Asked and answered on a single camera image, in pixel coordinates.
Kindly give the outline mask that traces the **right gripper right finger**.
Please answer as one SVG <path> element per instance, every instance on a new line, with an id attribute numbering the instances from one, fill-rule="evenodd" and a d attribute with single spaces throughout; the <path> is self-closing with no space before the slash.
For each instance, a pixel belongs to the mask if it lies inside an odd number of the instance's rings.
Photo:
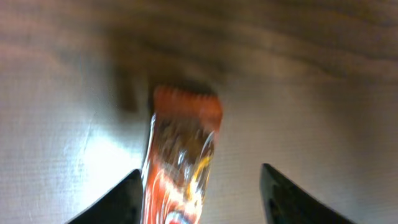
<path id="1" fill-rule="evenodd" d="M 270 164 L 262 165 L 260 191 L 268 224 L 354 224 Z"/>

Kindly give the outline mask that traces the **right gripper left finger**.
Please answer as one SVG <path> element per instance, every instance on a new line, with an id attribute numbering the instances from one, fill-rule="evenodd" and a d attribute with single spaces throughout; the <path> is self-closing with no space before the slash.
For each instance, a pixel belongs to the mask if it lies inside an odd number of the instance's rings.
<path id="1" fill-rule="evenodd" d="M 142 199 L 141 173 L 135 169 L 69 224 L 139 224 Z"/>

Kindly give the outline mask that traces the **red chocolate bar wrapper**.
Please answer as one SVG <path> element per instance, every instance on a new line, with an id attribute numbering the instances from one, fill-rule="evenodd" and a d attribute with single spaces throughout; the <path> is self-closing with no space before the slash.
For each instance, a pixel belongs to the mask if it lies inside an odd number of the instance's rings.
<path id="1" fill-rule="evenodd" d="M 223 119 L 221 102 L 215 95 L 161 85 L 153 106 L 141 222 L 199 223 Z"/>

